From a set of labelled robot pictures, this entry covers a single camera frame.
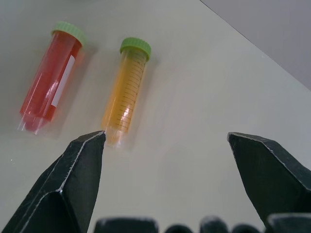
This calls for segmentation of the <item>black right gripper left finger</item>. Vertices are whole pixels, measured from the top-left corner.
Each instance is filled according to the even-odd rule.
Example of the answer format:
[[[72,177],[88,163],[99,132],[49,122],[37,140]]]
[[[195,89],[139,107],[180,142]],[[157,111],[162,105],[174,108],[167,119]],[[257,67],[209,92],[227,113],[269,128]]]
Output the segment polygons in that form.
[[[98,195],[104,131],[82,135],[38,177],[4,233],[86,233]]]

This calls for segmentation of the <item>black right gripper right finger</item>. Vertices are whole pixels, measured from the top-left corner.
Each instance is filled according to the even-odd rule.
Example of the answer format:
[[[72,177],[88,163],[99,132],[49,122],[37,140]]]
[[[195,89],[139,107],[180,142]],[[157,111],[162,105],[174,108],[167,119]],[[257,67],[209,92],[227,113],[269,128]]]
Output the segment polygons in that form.
[[[245,191],[267,233],[311,231],[311,171],[278,142],[227,135]]]

